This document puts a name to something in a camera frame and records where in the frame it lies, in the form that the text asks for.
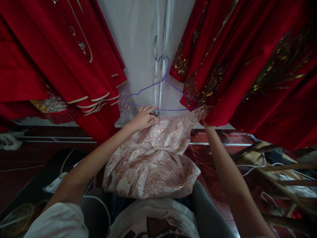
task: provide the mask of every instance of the white t-shirt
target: white t-shirt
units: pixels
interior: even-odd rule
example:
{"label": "white t-shirt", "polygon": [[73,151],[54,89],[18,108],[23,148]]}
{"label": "white t-shirt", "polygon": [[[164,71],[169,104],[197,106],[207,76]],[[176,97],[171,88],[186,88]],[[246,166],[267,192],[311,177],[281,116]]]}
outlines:
{"label": "white t-shirt", "polygon": [[[173,233],[199,237],[195,215],[170,198],[136,200],[123,210],[112,224],[109,237],[125,237],[128,233],[129,237],[141,234],[161,237]],[[56,203],[32,223],[24,238],[88,235],[81,208],[72,203]]]}

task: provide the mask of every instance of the white wall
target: white wall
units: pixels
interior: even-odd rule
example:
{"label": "white wall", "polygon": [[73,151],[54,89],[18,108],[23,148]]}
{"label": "white wall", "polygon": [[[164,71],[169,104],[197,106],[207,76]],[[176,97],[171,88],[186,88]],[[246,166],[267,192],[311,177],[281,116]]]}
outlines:
{"label": "white wall", "polygon": [[[172,61],[177,51],[178,44],[184,33],[188,18],[190,16],[194,0],[171,1],[171,22],[169,27],[169,38],[166,45],[166,55]],[[122,93],[119,107],[121,118],[117,126],[133,118],[137,113],[135,106],[128,106],[125,98],[131,93],[138,93],[142,88],[154,83],[154,39],[157,34],[156,0],[98,0],[99,6],[106,19],[112,37],[122,56],[126,66],[128,83],[122,85],[119,90]],[[165,16],[166,0],[159,0],[159,28],[158,55],[162,54],[162,34]],[[162,79],[160,64],[158,80]],[[171,79],[180,89],[183,84]],[[131,102],[136,104],[155,103],[154,90],[150,88],[138,96],[133,96]],[[162,91],[162,108],[182,109],[185,108],[179,103],[182,94],[173,89],[170,85],[164,84]],[[160,111],[161,115],[183,115],[188,111],[167,112]]]}

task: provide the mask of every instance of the wire hanger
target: wire hanger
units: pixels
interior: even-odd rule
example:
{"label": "wire hanger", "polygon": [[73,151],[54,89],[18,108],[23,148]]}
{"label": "wire hanger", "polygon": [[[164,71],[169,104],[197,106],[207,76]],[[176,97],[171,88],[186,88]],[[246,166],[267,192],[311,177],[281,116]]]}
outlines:
{"label": "wire hanger", "polygon": [[141,107],[142,105],[133,104],[133,103],[128,102],[128,98],[131,97],[131,96],[133,96],[133,95],[139,95],[142,91],[144,91],[144,90],[146,90],[146,89],[148,89],[148,88],[150,88],[150,87],[153,87],[153,86],[155,86],[155,85],[157,85],[157,84],[163,82],[164,80],[166,80],[166,82],[168,82],[173,88],[175,88],[175,89],[177,89],[178,91],[180,91],[180,92],[186,97],[186,99],[194,100],[194,101],[197,103],[197,107],[191,107],[191,108],[185,108],[185,109],[176,109],[176,110],[157,108],[156,110],[161,110],[161,111],[185,111],[185,110],[194,110],[194,109],[199,108],[199,102],[198,102],[196,99],[187,97],[187,95],[186,95],[182,90],[180,90],[178,87],[174,86],[174,85],[167,79],[167,73],[168,73],[168,70],[169,70],[169,58],[168,58],[167,56],[165,56],[165,57],[167,58],[168,66],[167,66],[167,69],[166,69],[166,72],[165,72],[165,75],[164,75],[163,79],[162,79],[161,81],[158,81],[158,82],[156,82],[156,83],[154,83],[154,84],[152,84],[152,85],[146,87],[146,88],[141,89],[137,94],[130,94],[129,96],[126,97],[125,102],[126,102],[127,104],[130,104],[130,105],[133,105],[133,106],[139,106],[139,107]]}

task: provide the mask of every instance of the pink dress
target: pink dress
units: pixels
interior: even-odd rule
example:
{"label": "pink dress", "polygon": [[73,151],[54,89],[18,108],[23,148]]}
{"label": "pink dress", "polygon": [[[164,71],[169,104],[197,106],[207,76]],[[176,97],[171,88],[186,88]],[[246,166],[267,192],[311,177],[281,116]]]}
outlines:
{"label": "pink dress", "polygon": [[191,194],[200,169],[183,153],[204,109],[184,117],[159,116],[158,123],[134,133],[106,164],[104,191],[136,199]]}

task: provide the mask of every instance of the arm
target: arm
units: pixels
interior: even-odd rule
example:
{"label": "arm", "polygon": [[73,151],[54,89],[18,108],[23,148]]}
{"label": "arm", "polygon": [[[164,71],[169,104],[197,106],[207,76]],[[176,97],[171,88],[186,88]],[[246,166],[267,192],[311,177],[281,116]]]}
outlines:
{"label": "arm", "polygon": [[204,125],[220,183],[240,236],[275,237],[255,205],[244,178],[222,145],[216,130],[205,122]]}
{"label": "arm", "polygon": [[147,128],[158,121],[154,115],[149,114],[156,108],[150,106],[141,107],[138,115],[130,123],[126,124],[120,131],[86,156],[63,179],[43,212],[59,202],[79,205],[87,184],[106,164],[116,149],[134,132]]}

